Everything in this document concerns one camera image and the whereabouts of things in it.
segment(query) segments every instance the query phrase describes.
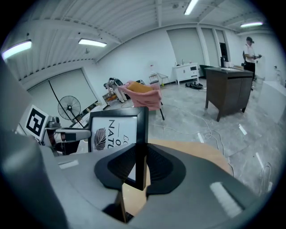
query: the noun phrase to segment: floor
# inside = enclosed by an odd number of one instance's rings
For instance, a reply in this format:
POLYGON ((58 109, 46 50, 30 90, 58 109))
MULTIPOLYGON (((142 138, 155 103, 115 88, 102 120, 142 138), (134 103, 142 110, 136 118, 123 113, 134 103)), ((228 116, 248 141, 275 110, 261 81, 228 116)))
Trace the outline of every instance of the floor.
MULTIPOLYGON (((206 80, 200 79, 206 86, 206 80)), ((186 88, 184 84, 164 86, 162 91, 162 111, 149 112, 148 137, 162 140, 203 141, 224 154, 233 167, 234 176, 256 194, 268 189, 268 181, 275 185, 286 155, 286 125, 276 124, 258 106, 262 85, 254 82, 245 113, 237 112, 223 116, 216 121, 218 110, 209 103, 205 109, 205 90, 186 88), (243 134, 239 125, 247 132, 243 134), (262 165, 269 163, 263 172, 264 184, 261 186, 262 165)), ((107 109, 133 106, 131 100, 118 102, 107 109)))

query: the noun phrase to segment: brown cabinet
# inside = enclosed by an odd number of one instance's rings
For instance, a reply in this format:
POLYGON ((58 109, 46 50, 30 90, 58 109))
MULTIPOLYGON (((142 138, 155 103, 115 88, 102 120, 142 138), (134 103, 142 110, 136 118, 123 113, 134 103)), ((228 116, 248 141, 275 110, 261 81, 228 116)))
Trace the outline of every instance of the brown cabinet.
POLYGON ((248 103, 252 72, 235 68, 207 68, 206 69, 206 108, 209 101, 215 105, 219 114, 233 113, 245 108, 248 103))

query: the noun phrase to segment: fluorescent light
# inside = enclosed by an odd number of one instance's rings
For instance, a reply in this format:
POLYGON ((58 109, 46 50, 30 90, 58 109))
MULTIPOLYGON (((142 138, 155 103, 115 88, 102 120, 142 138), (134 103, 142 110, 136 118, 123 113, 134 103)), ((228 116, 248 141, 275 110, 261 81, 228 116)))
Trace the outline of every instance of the fluorescent light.
POLYGON ((246 23, 246 24, 242 24, 240 27, 244 28, 244 27, 258 26, 258 25, 263 25, 263 23, 261 21, 252 22, 252 23, 246 23))
POLYGON ((191 0, 187 6, 187 9, 184 12, 184 15, 190 15, 195 5, 198 3, 198 0, 191 0))
POLYGON ((9 48, 8 50, 6 50, 5 52, 2 53, 2 58, 3 60, 6 60, 8 57, 18 53, 18 52, 22 52, 26 49, 31 48, 32 46, 32 41, 31 40, 27 40, 24 42, 21 42, 11 48, 9 48))
POLYGON ((107 44, 103 42, 88 40, 88 39, 80 39, 79 44, 81 45, 94 45, 99 47, 105 47, 107 44))

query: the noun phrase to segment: pink chair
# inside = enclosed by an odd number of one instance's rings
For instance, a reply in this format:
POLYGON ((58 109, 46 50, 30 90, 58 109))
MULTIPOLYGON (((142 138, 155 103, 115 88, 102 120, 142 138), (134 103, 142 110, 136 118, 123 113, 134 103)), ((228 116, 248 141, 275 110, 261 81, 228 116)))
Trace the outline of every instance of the pink chair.
POLYGON ((148 85, 153 88, 152 91, 148 91, 146 93, 138 93, 131 91, 127 89, 127 87, 132 83, 133 81, 128 81, 126 84, 122 86, 118 86, 119 90, 122 90, 125 92, 129 97, 131 98, 134 107, 140 107, 140 106, 146 106, 149 110, 160 110, 163 120, 165 120, 162 110, 161 110, 161 99, 162 94, 160 90, 160 86, 158 84, 151 84, 148 85))

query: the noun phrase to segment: black pants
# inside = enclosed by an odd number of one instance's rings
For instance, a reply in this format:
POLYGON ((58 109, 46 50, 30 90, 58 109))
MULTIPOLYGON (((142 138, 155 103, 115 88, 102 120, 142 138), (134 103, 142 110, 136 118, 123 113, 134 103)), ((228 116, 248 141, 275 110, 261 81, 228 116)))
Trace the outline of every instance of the black pants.
POLYGON ((255 63, 245 62, 244 69, 253 72, 252 80, 254 80, 255 76, 255 63))

